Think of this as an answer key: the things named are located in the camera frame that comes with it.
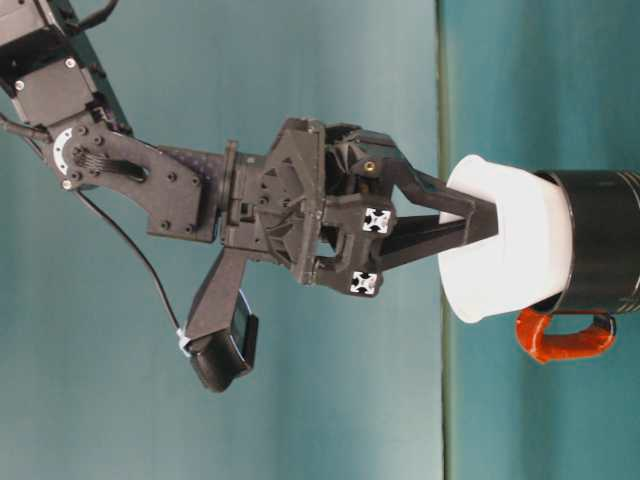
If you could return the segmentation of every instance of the teal backdrop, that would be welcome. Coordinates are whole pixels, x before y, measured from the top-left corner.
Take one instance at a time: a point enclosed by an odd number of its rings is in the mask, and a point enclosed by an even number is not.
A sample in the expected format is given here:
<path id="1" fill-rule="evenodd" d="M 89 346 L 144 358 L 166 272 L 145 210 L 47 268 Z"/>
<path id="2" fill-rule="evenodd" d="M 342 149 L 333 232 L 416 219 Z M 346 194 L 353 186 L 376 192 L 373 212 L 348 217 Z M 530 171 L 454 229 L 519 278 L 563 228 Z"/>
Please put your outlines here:
<path id="1" fill-rule="evenodd" d="M 103 3 L 74 1 L 82 14 Z M 209 151 L 234 138 L 262 153 L 285 117 L 306 115 L 388 132 L 437 170 L 431 0 L 120 4 L 90 37 L 139 138 Z M 257 368 L 216 396 L 127 247 L 6 135 L 0 179 L 0 478 L 441 477 L 433 260 L 390 272 L 372 301 L 252 265 Z M 184 318 L 218 247 L 146 237 L 142 211 L 91 195 Z"/>
<path id="2" fill-rule="evenodd" d="M 640 3 L 443 0 L 439 19 L 451 166 L 475 152 L 528 169 L 640 169 Z M 602 358 L 546 366 L 520 351 L 514 320 L 447 323 L 449 478 L 637 479 L 640 317 L 619 318 Z"/>

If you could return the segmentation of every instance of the robotic arm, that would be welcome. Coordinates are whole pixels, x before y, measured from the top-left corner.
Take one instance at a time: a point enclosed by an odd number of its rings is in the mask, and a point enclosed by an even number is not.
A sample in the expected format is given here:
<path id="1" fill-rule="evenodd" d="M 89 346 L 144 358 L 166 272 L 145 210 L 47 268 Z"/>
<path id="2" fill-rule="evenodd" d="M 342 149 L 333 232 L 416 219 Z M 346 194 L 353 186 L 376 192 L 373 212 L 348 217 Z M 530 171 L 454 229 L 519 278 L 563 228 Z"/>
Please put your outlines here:
<path id="1" fill-rule="evenodd" d="M 291 118 L 266 155 L 154 146 L 133 136 L 85 34 L 117 4 L 79 20 L 66 0 L 0 0 L 0 85 L 22 136 L 62 188 L 106 187 L 148 214 L 147 233 L 223 250 L 179 329 L 202 383 L 225 390 L 254 364 L 258 319 L 240 292 L 248 260 L 287 268 L 302 284 L 374 297 L 383 272 L 495 235 L 495 205 L 414 169 L 393 140 L 356 125 Z M 391 195 L 453 213 L 398 217 Z M 316 254 L 329 244 L 332 257 Z"/>

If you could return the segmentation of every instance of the mug handle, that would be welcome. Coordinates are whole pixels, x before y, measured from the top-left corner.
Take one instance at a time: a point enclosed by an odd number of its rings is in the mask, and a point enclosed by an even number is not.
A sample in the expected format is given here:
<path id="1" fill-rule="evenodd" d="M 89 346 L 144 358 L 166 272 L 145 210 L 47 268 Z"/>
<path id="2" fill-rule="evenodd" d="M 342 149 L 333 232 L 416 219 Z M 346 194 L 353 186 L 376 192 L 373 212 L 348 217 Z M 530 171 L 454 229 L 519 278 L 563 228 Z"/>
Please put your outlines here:
<path id="1" fill-rule="evenodd" d="M 553 314 L 526 308 L 516 320 L 518 343 L 539 363 L 596 357 L 615 342 L 616 320 L 608 313 L 593 313 L 593 323 L 589 327 L 569 335 L 545 335 L 552 319 Z"/>

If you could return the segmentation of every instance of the cable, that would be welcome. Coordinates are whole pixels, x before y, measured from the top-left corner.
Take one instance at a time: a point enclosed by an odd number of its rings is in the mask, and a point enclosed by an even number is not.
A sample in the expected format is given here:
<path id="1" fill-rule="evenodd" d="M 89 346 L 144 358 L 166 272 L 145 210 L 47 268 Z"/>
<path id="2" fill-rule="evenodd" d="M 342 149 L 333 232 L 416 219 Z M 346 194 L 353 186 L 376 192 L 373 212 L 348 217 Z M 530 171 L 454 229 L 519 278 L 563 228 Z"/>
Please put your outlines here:
<path id="1" fill-rule="evenodd" d="M 169 315 L 169 319 L 171 320 L 171 323 L 173 324 L 176 330 L 179 330 L 180 323 L 178 323 L 178 319 L 176 318 L 176 315 L 173 312 L 173 308 L 171 307 L 171 302 L 169 301 L 167 292 L 165 291 L 164 286 L 160 281 L 160 277 L 158 276 L 158 273 L 156 272 L 155 268 L 153 268 L 153 265 L 151 265 L 151 262 L 147 259 L 144 253 L 142 253 L 142 250 L 140 250 L 138 245 L 136 245 L 136 243 L 131 239 L 131 237 L 127 235 L 127 233 L 122 229 L 122 227 L 120 227 L 120 225 L 118 225 L 115 222 L 115 220 L 113 220 L 107 213 L 101 210 L 100 207 L 98 207 L 95 203 L 89 200 L 89 198 L 87 198 L 86 195 L 84 195 L 82 192 L 79 192 L 77 190 L 74 191 L 73 193 L 78 197 L 78 199 L 82 202 L 82 204 L 85 207 L 87 207 L 95 215 L 97 215 L 102 220 L 104 220 L 107 224 L 109 224 L 109 226 L 115 230 L 118 236 L 125 241 L 125 243 L 133 250 L 135 255 L 142 261 L 143 265 L 145 266 L 145 268 L 153 278 L 153 283 L 155 284 L 156 290 L 160 295 L 160 299 L 162 300 L 164 309 Z"/>
<path id="2" fill-rule="evenodd" d="M 127 160 L 113 160 L 104 155 L 96 155 L 89 152 L 82 152 L 75 159 L 76 165 L 89 170 L 89 173 L 115 173 L 126 175 L 137 182 L 144 182 L 147 174 L 140 165 Z"/>
<path id="3" fill-rule="evenodd" d="M 100 10 L 93 12 L 91 15 L 82 19 L 80 22 L 78 23 L 68 22 L 68 23 L 74 30 L 76 30 L 77 33 L 84 32 L 89 28 L 93 28 L 97 25 L 100 25 L 101 23 L 105 22 L 109 18 L 109 16 L 113 13 L 113 10 L 118 5 L 118 1 L 119 0 L 109 0 L 107 2 L 107 5 L 104 8 L 101 8 Z"/>
<path id="4" fill-rule="evenodd" d="M 22 125 L 18 125 L 10 120 L 7 119 L 7 117 L 5 117 L 2 113 L 0 113 L 0 126 L 2 126 L 2 128 L 4 128 L 7 132 L 9 133 L 15 133 L 16 135 L 19 135 L 22 140 L 24 140 L 24 142 L 29 145 L 29 147 L 31 148 L 31 150 L 33 150 L 33 153 L 36 154 L 36 156 L 38 158 L 40 158 L 40 160 L 44 160 L 44 154 L 42 153 L 42 149 L 40 148 L 40 146 L 35 142 L 36 139 L 40 139 L 42 141 L 42 138 L 38 138 L 36 135 L 32 135 L 32 134 L 23 134 L 24 131 L 30 132 L 37 132 L 37 133 L 42 133 L 42 132 L 38 132 L 37 130 L 33 130 L 29 127 L 24 127 Z M 47 138 L 50 141 L 50 137 L 47 133 L 44 133 Z M 104 220 L 111 228 L 113 228 L 113 230 L 115 230 L 115 232 L 118 234 L 118 236 L 120 238 L 122 238 L 125 243 L 131 248 L 131 250 L 133 250 L 133 252 L 135 253 L 135 255 L 142 261 L 142 264 L 144 265 L 144 267 L 147 269 L 147 271 L 149 272 L 149 274 L 151 275 L 152 279 L 153 279 L 153 283 L 156 287 L 156 290 L 158 291 L 158 294 L 160 295 L 160 299 L 162 300 L 162 305 L 164 306 L 164 309 L 166 310 L 167 314 L 169 315 L 169 319 L 171 320 L 171 323 L 173 324 L 173 326 L 175 327 L 176 330 L 180 329 L 180 323 L 178 322 L 178 319 L 176 318 L 176 314 L 173 311 L 173 307 L 171 306 L 171 302 L 169 301 L 169 297 L 167 296 L 167 292 L 164 289 L 164 286 L 162 285 L 162 282 L 160 281 L 160 277 L 158 275 L 158 273 L 156 272 L 155 268 L 153 268 L 153 265 L 151 265 L 151 262 L 149 261 L 149 259 L 144 255 L 144 253 L 142 253 L 142 250 L 140 250 L 140 247 L 138 247 L 138 245 L 136 245 L 136 243 L 131 239 L 131 237 L 129 237 L 129 235 L 127 235 L 127 233 L 122 229 L 122 227 L 120 225 L 118 225 L 116 223 L 115 220 L 113 220 L 104 210 L 102 210 L 100 207 L 98 207 L 95 203 L 93 203 L 91 200 L 89 200 L 89 198 L 87 198 L 86 195 L 84 195 L 82 192 L 79 191 L 74 191 L 73 192 L 76 197 L 78 197 L 78 200 L 80 200 L 80 202 L 82 202 L 82 204 L 87 207 L 87 209 L 89 209 L 91 212 L 93 212 L 96 216 L 98 216 L 99 218 L 101 218 L 102 220 Z"/>
<path id="5" fill-rule="evenodd" d="M 0 113 L 0 127 L 7 133 L 18 135 L 22 138 L 29 138 L 31 140 L 38 140 L 40 142 L 51 143 L 51 137 L 46 131 L 38 130 L 35 128 L 20 125 L 19 123 L 12 122 L 2 113 Z"/>

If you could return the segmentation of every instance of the orange handle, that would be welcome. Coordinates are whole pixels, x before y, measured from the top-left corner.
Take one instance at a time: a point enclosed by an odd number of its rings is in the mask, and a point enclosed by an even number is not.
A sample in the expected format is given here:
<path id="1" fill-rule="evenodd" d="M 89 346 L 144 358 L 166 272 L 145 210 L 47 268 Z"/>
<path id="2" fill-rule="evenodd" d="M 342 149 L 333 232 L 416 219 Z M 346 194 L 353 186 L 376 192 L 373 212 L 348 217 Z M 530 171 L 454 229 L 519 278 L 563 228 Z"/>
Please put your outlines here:
<path id="1" fill-rule="evenodd" d="M 595 357 L 615 342 L 616 321 L 611 315 L 594 313 L 593 323 L 581 332 L 545 335 L 544 331 L 552 319 L 552 314 L 545 315 L 527 308 L 520 312 L 516 320 L 518 343 L 539 363 Z"/>

